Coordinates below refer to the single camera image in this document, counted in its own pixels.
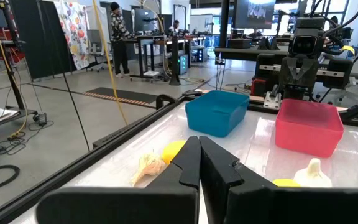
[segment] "floor mat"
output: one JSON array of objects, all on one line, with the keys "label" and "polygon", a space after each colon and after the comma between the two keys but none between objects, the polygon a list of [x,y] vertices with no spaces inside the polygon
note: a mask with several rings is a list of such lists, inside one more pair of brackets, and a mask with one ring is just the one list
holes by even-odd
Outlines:
[{"label": "floor mat", "polygon": [[[84,94],[107,100],[116,100],[114,92],[111,88],[100,87],[94,90],[86,91]],[[150,103],[153,103],[157,97],[156,95],[125,90],[117,90],[117,96],[120,102],[139,106],[148,106]]]}]

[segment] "gray floor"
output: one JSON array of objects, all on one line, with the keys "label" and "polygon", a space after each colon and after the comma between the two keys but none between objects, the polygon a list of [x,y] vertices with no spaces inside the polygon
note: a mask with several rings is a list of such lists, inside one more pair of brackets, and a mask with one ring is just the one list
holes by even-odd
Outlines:
[{"label": "gray floor", "polygon": [[[130,62],[130,69],[132,73],[138,73],[137,62]],[[244,83],[250,80],[254,76],[254,70],[255,62],[231,61],[226,65],[223,88],[233,89],[233,87],[228,87],[226,84]],[[202,67],[191,68],[182,77],[211,79],[210,84],[215,86],[215,75],[216,66],[210,60],[203,63]],[[25,70],[21,71],[21,78],[23,83],[30,82]],[[68,75],[67,79],[71,90],[80,93],[98,87],[111,87],[107,70],[102,70],[99,73],[76,72]],[[162,81],[151,84],[138,78],[135,78],[132,82],[129,78],[116,79],[117,88],[120,90],[154,95],[167,94],[174,97],[179,97],[184,91],[201,85],[201,83],[189,83],[184,80],[181,82],[183,84],[181,86],[170,86]],[[65,91],[56,90],[67,89],[64,79],[46,78],[36,82],[36,84],[54,88],[54,90],[51,90],[35,87],[35,90],[39,96],[43,111],[48,114],[48,120],[53,121],[55,124],[41,130],[37,136],[27,143],[27,147],[17,154],[13,156],[0,155],[0,165],[13,164],[21,169],[21,173],[15,181],[0,188],[0,206],[88,152],[69,94]],[[213,89],[209,85],[203,85],[200,88]],[[317,85],[315,90],[324,91],[326,89],[321,85]],[[7,75],[0,71],[0,108],[5,104],[8,91],[9,80]],[[358,93],[358,87],[351,91]],[[28,108],[40,111],[32,86],[22,85],[22,93]],[[78,107],[90,148],[92,142],[125,126],[114,101],[79,94],[73,94],[73,97]],[[16,105],[13,94],[9,95],[8,105]],[[342,105],[351,106],[352,102],[344,100]],[[153,109],[150,108],[124,103],[122,108],[129,123],[153,112]],[[18,119],[15,122],[0,126],[0,141],[6,140],[8,135],[16,131],[23,122],[24,119]],[[26,139],[35,133],[28,129],[25,132],[27,133]],[[0,181],[6,179],[9,175],[8,171],[0,171]]]}]

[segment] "white table surface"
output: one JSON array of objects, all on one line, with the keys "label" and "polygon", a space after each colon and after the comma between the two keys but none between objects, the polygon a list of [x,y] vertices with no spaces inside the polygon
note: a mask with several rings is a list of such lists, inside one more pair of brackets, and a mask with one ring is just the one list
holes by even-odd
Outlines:
[{"label": "white table surface", "polygon": [[[188,128],[185,103],[161,117],[132,139],[102,158],[64,187],[130,187],[131,177],[139,166],[139,158],[146,152],[161,154],[172,141],[190,136],[208,136],[238,157],[256,173],[273,181],[292,179],[295,172],[307,167],[313,156],[280,149],[275,144],[274,114],[247,111],[244,120],[225,138],[208,136]],[[331,178],[334,187],[358,187],[358,128],[345,126],[342,140],[334,154],[321,159],[322,171]],[[144,177],[139,187],[145,187],[155,177]],[[35,207],[11,223],[37,223]],[[204,197],[200,194],[199,223],[208,223]]]}]

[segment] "pants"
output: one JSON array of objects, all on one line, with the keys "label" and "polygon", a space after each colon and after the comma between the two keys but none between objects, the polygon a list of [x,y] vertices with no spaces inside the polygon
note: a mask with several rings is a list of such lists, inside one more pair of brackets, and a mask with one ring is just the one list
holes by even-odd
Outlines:
[{"label": "pants", "polygon": [[113,55],[114,55],[114,65],[116,70],[116,75],[120,74],[120,66],[125,74],[129,73],[128,69],[128,56],[127,56],[127,47],[123,41],[113,42],[112,43]]}]

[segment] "computer screen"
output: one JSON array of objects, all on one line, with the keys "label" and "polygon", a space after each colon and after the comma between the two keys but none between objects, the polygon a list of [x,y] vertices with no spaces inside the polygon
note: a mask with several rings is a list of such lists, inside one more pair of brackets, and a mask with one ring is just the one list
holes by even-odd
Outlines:
[{"label": "computer screen", "polygon": [[271,29],[276,0],[236,0],[233,28]]},{"label": "computer screen", "polygon": [[135,32],[154,30],[154,14],[148,9],[135,9]]}]

